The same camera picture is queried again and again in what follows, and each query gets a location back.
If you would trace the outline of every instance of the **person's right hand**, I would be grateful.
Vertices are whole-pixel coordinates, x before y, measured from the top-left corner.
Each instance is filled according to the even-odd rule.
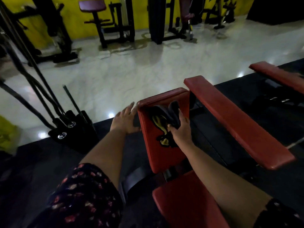
[[[190,120],[184,117],[180,109],[178,111],[181,125],[178,130],[172,125],[168,125],[168,131],[171,131],[173,139],[178,146],[192,144]]]

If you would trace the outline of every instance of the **yellow cloth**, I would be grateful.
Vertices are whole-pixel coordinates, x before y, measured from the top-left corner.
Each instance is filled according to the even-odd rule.
[[[11,153],[16,147],[14,142],[18,136],[18,127],[0,116],[0,150]]]

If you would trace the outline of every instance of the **weight stack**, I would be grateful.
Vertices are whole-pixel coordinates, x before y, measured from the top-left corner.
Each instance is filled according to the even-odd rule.
[[[166,0],[148,0],[151,40],[161,44],[165,36]]]

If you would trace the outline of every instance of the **yellow wall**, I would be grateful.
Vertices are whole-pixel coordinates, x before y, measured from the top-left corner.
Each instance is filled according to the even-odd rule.
[[[32,0],[3,0],[7,7],[12,12],[22,11],[22,6],[33,4]],[[89,21],[93,19],[93,15],[89,13],[82,13],[78,6],[79,0],[53,0],[56,6],[63,3],[65,7],[61,11],[64,24],[71,37],[71,39],[85,38],[97,35],[96,26],[94,24],[84,24],[84,21]],[[105,0],[105,3],[119,2],[119,0]],[[237,8],[235,10],[236,15],[243,15],[248,13],[253,0],[236,0]],[[132,0],[133,2],[133,14],[134,14],[134,25],[135,29],[145,29],[148,28],[148,12],[147,4],[148,0]],[[206,1],[205,7],[212,8],[215,0],[209,2]],[[174,22],[175,18],[180,15],[179,12],[179,1],[175,0],[174,8]],[[111,14],[109,9],[100,12],[99,17],[101,19],[111,19]],[[47,34],[47,28],[40,16],[34,16],[30,18],[25,18],[20,20],[28,30],[25,31],[28,38],[32,41],[34,46],[37,48],[46,47],[52,42],[51,38]],[[166,10],[166,24],[169,23],[169,9]]]

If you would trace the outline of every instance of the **white glossy floor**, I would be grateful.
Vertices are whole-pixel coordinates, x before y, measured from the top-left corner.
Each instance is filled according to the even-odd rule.
[[[99,50],[98,38],[76,41],[73,46],[81,49],[80,63],[40,64],[64,110],[76,112],[63,84],[93,122],[99,122],[113,117],[132,101],[184,87],[186,77],[203,75],[218,84],[252,73],[248,66],[254,62],[265,60],[280,65],[304,57],[303,21],[267,26],[242,16],[221,32],[226,39],[218,39],[210,26],[198,25],[194,27],[197,43],[176,39],[156,45],[143,38],[149,35],[146,33],[136,32],[135,45],[112,44],[106,51]],[[28,67],[28,71],[40,80],[32,68]],[[10,62],[2,65],[0,73],[8,86],[51,121],[25,78]],[[0,115],[22,129],[20,145],[47,136],[48,129],[42,122],[2,89]]]

